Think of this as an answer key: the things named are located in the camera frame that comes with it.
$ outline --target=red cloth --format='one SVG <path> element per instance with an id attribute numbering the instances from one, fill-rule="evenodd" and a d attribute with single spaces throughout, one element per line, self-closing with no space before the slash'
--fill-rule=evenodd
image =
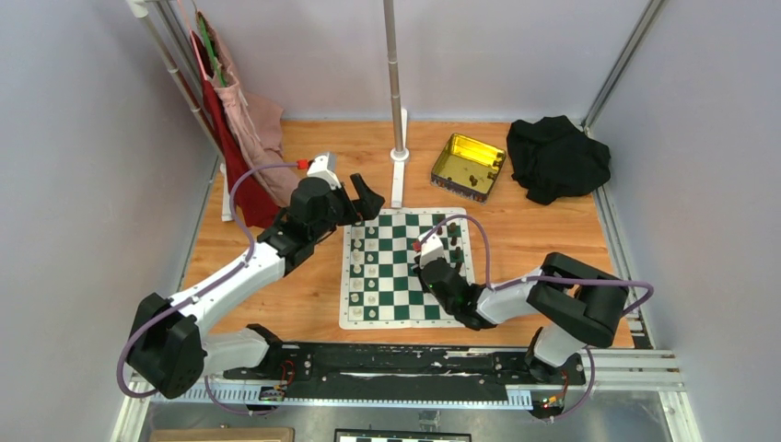
<path id="1" fill-rule="evenodd" d="M 192 36 L 200 52 L 195 55 L 203 60 L 206 75 L 212 76 L 212 67 L 209 64 L 209 57 L 206 54 L 204 44 L 197 35 L 193 33 Z M 212 116 L 217 142 L 225 157 L 227 185 L 230 190 L 236 185 L 236 180 L 241 178 L 241 175 L 244 175 L 250 168 L 241 155 L 236 138 L 233 137 L 233 134 L 227 127 L 222 101 L 217 96 L 212 84 L 203 76 L 201 76 L 201 87 L 204 89 L 204 109 Z M 273 223 L 274 217 L 279 212 L 279 207 L 271 199 L 271 196 L 252 176 L 241 182 L 239 189 L 236 191 L 235 200 L 236 205 L 241 207 L 244 223 L 247 226 L 266 228 Z"/>

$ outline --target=chessboard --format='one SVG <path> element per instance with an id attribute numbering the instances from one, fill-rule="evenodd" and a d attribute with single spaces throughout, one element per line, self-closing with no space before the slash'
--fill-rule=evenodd
<path id="1" fill-rule="evenodd" d="M 413 244 L 457 207 L 382 209 L 371 221 L 344 228 L 344 258 L 339 325 L 343 329 L 461 327 L 424 293 L 413 272 Z M 448 222 L 439 235 L 445 259 L 474 282 L 472 249 L 465 219 Z"/>

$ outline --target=hanging clothes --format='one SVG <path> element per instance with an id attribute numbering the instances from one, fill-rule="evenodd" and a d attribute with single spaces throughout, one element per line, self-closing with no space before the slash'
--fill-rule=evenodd
<path id="1" fill-rule="evenodd" d="M 220 97 L 231 132 L 239 142 L 239 149 L 251 168 L 278 164 L 282 159 L 283 109 L 269 99 L 246 93 L 241 88 L 239 72 L 230 51 L 219 34 L 200 11 L 199 23 L 205 24 L 207 37 L 214 44 L 222 77 L 213 76 L 212 86 Z M 254 174 L 255 179 L 280 206 L 290 205 L 290 195 L 298 186 L 299 178 L 291 169 L 266 169 Z"/>
<path id="2" fill-rule="evenodd" d="M 195 54 L 203 64 L 201 75 L 201 86 L 204 90 L 204 109 L 212 117 L 212 123 L 217 134 L 217 142 L 220 144 L 223 157 L 225 157 L 225 167 L 227 174 L 227 185 L 230 189 L 236 185 L 241 175 L 247 173 L 250 168 L 244 161 L 239 144 L 233 137 L 227 126 L 225 113 L 223 112 L 222 102 L 217 96 L 212 86 L 212 76 L 214 71 L 208 63 L 208 55 L 204 44 L 197 35 L 192 33 L 192 40 L 197 46 Z M 279 212 L 279 207 L 274 200 L 256 180 L 245 180 L 236 190 L 236 205 L 241 208 L 244 216 L 244 224 L 255 227 L 269 227 L 274 222 L 274 217 Z"/>

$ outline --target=white wall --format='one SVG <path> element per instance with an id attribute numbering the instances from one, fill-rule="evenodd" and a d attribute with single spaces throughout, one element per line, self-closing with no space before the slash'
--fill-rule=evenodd
<path id="1" fill-rule="evenodd" d="M 124 2 L 0 17 L 2 438 L 106 440 L 135 307 L 176 287 L 215 157 Z"/>
<path id="2" fill-rule="evenodd" d="M 595 127 L 707 441 L 777 440 L 781 3 L 670 1 Z"/>
<path id="3" fill-rule="evenodd" d="M 397 0 L 416 119 L 582 118 L 646 0 Z M 390 118 L 380 0 L 202 0 L 248 90 L 287 118 Z"/>

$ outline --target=metal rod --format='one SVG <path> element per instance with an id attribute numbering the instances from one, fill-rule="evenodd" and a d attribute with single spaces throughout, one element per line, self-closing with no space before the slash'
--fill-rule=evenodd
<path id="1" fill-rule="evenodd" d="M 600 113 L 602 112 L 602 109 L 604 109 L 605 103 L 615 89 L 615 85 L 618 83 L 618 80 L 624 73 L 624 69 L 626 69 L 626 66 L 629 65 L 629 62 L 632 60 L 632 57 L 637 51 L 637 47 L 640 45 L 640 42 L 643 40 L 646 34 L 648 34 L 648 30 L 653 24 L 654 19 L 659 15 L 659 11 L 666 3 L 667 0 L 648 1 L 646 9 L 643 11 L 643 14 L 637 21 L 635 29 L 632 31 L 632 35 L 630 35 L 629 40 L 624 46 L 624 49 L 618 56 L 618 60 L 616 60 L 610 74 L 602 85 L 600 93 L 597 94 L 594 102 L 591 103 L 589 113 L 586 114 L 586 118 L 583 120 L 584 129 L 590 128 L 591 125 L 593 125 L 594 122 L 597 121 L 597 119 L 600 117 Z"/>
<path id="2" fill-rule="evenodd" d="M 184 76 L 181 74 L 179 67 L 177 67 L 176 62 L 171 56 L 169 48 L 166 46 L 166 43 L 163 41 L 159 32 L 157 32 L 157 28 L 155 28 L 155 24 L 152 22 L 152 18 L 150 18 L 149 15 L 146 15 L 144 17 L 140 17 L 139 19 L 144 23 L 144 25 L 146 25 L 146 29 L 149 31 L 149 35 L 151 35 L 152 40 L 155 41 L 155 46 L 157 47 L 157 51 L 159 52 L 160 57 L 163 59 L 163 62 L 166 64 L 166 69 L 168 69 L 174 83 L 176 83 L 176 86 L 179 88 L 179 92 L 184 97 L 184 99 L 187 100 L 187 104 L 190 105 L 190 111 L 195 116 L 195 120 L 198 121 L 198 123 L 201 125 L 201 129 L 204 130 L 206 136 L 208 136 L 209 140 L 211 140 L 212 146 L 215 148 L 217 154 L 222 157 L 222 152 L 219 150 L 219 144 L 217 143 L 217 137 L 215 135 L 214 128 L 206 119 L 204 110 L 201 109 L 201 106 L 198 104 L 198 100 L 192 94 L 192 90 L 187 84 L 187 81 L 184 79 Z"/>
<path id="3" fill-rule="evenodd" d="M 385 6 L 385 41 L 388 43 L 388 74 L 390 75 L 390 112 L 393 115 L 393 149 L 404 151 L 402 133 L 402 96 L 399 92 L 399 61 L 396 58 L 396 18 L 393 0 L 383 0 Z"/>
<path id="4" fill-rule="evenodd" d="M 197 83 L 197 80 L 201 77 L 198 76 L 198 68 L 195 63 L 195 55 L 192 53 L 192 47 L 190 44 L 190 35 L 185 32 L 184 27 L 179 21 L 176 11 L 169 2 L 155 2 L 155 9 L 160 15 L 163 21 L 163 27 L 168 32 L 169 36 L 176 45 L 176 50 L 179 53 L 181 59 L 187 65 L 187 70 L 192 76 L 192 80 L 195 83 L 195 87 L 200 89 L 201 85 Z"/>

